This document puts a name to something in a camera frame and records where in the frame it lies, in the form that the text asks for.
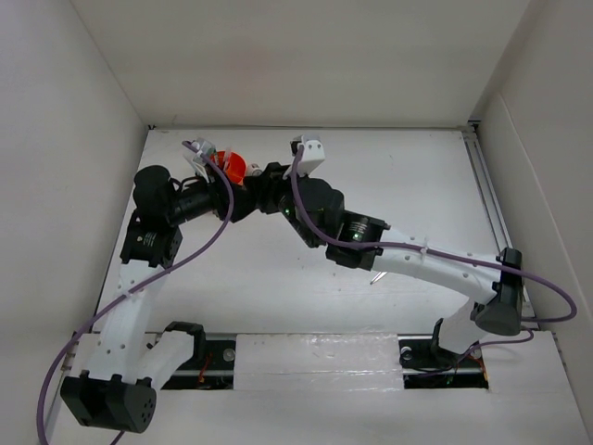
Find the pink thin pen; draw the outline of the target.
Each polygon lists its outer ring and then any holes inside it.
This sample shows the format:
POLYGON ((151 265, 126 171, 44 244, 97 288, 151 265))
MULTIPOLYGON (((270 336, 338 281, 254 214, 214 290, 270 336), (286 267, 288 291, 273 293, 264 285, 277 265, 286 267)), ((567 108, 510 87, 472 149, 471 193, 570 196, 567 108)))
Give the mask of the pink thin pen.
POLYGON ((227 147, 227 149, 225 150, 225 153, 224 153, 224 164, 223 164, 225 171, 228 171, 228 169, 229 169, 232 153, 233 153, 233 150, 230 147, 227 147))

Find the black handled scissors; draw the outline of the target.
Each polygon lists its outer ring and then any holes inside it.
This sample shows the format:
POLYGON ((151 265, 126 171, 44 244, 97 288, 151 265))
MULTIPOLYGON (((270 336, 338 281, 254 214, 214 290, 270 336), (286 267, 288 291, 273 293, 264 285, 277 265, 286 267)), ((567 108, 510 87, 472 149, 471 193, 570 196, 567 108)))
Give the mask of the black handled scissors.
POLYGON ((387 272, 380 272, 378 273, 371 281, 370 281, 370 285, 374 285, 375 283, 377 283, 378 281, 380 281, 381 279, 383 279, 385 276, 387 275, 387 272))

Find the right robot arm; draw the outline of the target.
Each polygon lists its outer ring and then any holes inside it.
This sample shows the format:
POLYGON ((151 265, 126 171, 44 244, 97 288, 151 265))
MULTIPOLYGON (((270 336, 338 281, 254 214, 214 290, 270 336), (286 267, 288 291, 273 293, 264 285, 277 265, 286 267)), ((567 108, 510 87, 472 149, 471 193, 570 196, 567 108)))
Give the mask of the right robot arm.
POLYGON ((515 337, 522 329, 522 256, 506 248, 495 257, 455 254, 419 244, 387 222, 347 210, 342 192, 327 182, 271 163, 244 179, 233 216, 254 210, 281 213, 310 248, 325 247, 327 260, 349 269, 398 273, 467 298, 435 323, 431 359, 451 364, 485 336, 515 337))

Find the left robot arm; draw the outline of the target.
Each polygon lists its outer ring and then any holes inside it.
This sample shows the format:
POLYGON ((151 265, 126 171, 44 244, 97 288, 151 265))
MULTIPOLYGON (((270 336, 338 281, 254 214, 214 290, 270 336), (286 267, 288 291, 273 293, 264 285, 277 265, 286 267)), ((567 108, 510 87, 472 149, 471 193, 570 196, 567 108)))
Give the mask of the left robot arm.
POLYGON ((180 227, 209 212, 237 222, 255 208, 253 181, 233 184, 211 168, 206 176, 177 181, 158 165, 135 174, 135 209, 121 249, 116 296, 91 359, 65 378, 60 396, 81 426, 146 431, 157 394, 181 367, 208 364, 211 355, 200 324, 172 322, 152 347, 145 343, 151 311, 166 277, 179 262, 180 227))

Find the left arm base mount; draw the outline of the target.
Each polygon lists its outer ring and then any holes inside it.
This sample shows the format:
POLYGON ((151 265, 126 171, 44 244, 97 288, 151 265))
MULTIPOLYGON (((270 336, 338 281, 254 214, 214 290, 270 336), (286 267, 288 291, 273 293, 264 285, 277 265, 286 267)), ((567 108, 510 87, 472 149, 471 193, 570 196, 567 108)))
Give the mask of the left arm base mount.
POLYGON ((182 364, 164 390, 231 390, 236 358, 235 337, 208 337, 201 362, 182 364))

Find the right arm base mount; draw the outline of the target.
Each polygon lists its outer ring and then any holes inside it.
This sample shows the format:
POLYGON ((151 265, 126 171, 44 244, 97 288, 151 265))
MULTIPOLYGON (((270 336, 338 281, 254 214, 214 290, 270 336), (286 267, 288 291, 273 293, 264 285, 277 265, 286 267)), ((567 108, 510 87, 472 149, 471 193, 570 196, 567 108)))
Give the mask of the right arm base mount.
POLYGON ((405 335, 398 341, 399 364, 405 389, 488 389, 486 368, 482 359, 444 350, 438 335, 439 319, 430 337, 405 335))

